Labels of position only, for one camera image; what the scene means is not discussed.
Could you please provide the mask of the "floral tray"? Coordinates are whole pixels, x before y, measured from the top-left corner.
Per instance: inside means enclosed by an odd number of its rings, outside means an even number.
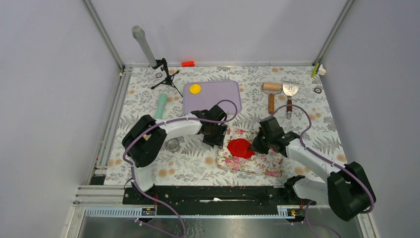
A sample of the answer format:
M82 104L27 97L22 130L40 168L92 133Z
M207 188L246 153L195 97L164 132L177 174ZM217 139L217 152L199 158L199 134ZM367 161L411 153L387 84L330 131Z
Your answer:
M272 151L267 154L250 150L256 131L237 127L227 129L223 147L218 151L217 166L220 169L279 178L283 175L284 157Z

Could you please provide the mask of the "red dough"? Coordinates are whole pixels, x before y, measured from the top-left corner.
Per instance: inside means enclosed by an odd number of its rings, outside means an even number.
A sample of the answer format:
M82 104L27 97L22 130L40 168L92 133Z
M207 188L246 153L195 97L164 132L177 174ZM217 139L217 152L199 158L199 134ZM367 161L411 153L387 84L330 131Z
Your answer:
M243 138L233 139L227 144L227 149L234 157L250 159L255 152L250 149L251 143Z

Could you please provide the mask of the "clear round cutter cup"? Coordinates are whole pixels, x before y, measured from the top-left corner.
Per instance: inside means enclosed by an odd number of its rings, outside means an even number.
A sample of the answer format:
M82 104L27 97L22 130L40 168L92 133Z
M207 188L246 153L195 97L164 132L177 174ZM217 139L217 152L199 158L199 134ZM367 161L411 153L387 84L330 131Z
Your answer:
M169 152L175 153L180 149L180 141L178 138L170 139L165 143L165 147Z

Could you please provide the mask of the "wooden dough roller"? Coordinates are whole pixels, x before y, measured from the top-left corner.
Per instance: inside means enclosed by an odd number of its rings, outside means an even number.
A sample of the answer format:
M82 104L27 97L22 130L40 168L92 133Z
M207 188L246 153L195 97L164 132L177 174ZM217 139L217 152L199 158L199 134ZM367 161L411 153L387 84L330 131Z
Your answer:
M264 82L262 84L263 91L269 91L268 94L268 113L272 114L274 112L275 106L275 94L281 93L282 84L281 83L269 83Z

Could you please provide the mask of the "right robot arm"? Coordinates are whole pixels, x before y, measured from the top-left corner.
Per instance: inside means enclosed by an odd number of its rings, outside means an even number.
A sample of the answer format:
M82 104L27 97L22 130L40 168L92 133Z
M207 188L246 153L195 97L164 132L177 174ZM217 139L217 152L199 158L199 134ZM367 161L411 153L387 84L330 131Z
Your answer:
M293 176L284 183L284 198L290 204L312 200L328 205L343 221L363 212L370 212L376 196L363 167L357 162L335 163L316 152L298 134L284 132L276 118L270 116L259 122L259 131L250 149L260 154L270 150L308 167L322 181L305 176Z

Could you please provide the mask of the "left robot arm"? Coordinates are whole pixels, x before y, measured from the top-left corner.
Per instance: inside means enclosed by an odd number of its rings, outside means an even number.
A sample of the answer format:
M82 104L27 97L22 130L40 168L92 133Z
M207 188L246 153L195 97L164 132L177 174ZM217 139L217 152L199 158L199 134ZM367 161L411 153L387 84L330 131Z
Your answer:
M130 164L136 187L135 198L143 204L152 201L154 182L151 163L165 142L181 136L202 134L204 144L221 147L227 131L226 122L227 113L219 105L209 110L192 111L175 119L142 116L122 139L125 149L123 160Z

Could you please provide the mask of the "yellow dough disc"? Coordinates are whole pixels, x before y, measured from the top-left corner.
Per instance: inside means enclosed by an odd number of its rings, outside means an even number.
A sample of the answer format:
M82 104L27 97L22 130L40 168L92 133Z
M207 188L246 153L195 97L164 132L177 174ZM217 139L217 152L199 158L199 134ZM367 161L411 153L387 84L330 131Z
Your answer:
M189 92L194 95L199 94L200 91L201 91L201 86L199 84L193 84L189 88Z

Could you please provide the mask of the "metal dough scraper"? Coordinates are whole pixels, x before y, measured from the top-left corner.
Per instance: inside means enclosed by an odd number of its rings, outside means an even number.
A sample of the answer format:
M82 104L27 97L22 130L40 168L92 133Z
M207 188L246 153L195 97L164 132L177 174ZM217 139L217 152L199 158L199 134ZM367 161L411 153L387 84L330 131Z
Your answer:
M299 90L299 83L290 82L290 81L283 81L282 83L282 90L284 94L287 96L287 107L286 107L286 118L290 119L292 114L292 96L294 96Z

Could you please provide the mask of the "purple tray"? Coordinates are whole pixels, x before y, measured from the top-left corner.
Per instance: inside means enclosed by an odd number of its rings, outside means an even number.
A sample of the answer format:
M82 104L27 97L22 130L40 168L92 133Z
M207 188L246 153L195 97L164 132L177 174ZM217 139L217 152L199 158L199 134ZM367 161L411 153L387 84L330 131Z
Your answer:
M189 88L193 84L199 84L199 94L191 94ZM183 113L189 114L197 110L209 110L220 103L219 106L228 114L233 115L242 109L239 84L236 81L209 81L187 83L183 94Z

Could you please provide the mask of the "mint green rolling pin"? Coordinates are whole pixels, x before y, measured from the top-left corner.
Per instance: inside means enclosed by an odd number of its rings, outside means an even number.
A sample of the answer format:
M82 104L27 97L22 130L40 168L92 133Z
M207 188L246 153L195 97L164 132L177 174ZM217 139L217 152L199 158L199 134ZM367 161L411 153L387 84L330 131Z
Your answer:
M155 113L155 119L162 119L165 106L167 104L168 96L165 93L160 94L157 101L157 109Z

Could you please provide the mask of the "orange red block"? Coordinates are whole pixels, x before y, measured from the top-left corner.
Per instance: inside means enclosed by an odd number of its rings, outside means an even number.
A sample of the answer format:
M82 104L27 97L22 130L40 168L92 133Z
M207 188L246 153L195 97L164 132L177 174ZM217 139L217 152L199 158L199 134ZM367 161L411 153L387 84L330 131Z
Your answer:
M195 62L194 61L185 61L181 63L182 67L194 67L195 66Z

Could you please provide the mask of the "white green clip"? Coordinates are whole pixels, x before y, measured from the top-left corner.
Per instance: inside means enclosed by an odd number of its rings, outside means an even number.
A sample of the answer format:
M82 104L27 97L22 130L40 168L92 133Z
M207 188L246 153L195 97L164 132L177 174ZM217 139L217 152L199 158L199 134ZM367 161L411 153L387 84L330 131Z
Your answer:
M322 64L317 63L314 67L311 77L313 78L316 75L324 76L325 74L326 74L326 69L323 67Z

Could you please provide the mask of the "black mini tripod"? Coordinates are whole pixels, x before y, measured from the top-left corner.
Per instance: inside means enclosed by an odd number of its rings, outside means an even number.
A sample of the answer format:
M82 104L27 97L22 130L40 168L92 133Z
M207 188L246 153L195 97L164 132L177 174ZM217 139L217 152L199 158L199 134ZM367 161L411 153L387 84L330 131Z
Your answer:
M171 86L171 87L175 88L176 91L180 94L180 96L183 97L182 93L175 86L175 84L173 82L175 75L179 74L180 71L177 70L173 74L170 74L169 73L169 69L168 69L168 65L167 65L167 61L166 61L165 58L162 58L162 59L159 59L159 60L156 59L155 62L156 62L156 65L155 66L151 66L151 68L152 69L160 68L162 72L165 72L166 77L161 82L159 82L158 84L152 86L151 87L151 90L154 90L155 88L157 88L160 85L168 85L168 86Z

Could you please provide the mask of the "grey microphone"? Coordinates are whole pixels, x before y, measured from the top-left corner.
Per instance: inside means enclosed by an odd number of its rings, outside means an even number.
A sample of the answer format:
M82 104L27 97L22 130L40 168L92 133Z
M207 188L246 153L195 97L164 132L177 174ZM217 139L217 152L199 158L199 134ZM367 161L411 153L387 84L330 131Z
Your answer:
M156 68L157 61L146 39L145 31L139 25L135 25L132 27L132 35L133 35L133 38L140 45L145 57L147 58L149 62L149 65L152 68Z

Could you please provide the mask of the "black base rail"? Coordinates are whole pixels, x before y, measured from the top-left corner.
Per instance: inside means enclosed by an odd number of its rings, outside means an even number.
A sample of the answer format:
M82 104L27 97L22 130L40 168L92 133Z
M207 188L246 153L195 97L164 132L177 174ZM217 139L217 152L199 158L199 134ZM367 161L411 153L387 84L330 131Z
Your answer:
M124 205L150 205L158 215L181 216L282 216L300 213L308 199L276 186L164 186L154 185L141 194L136 188L124 190Z

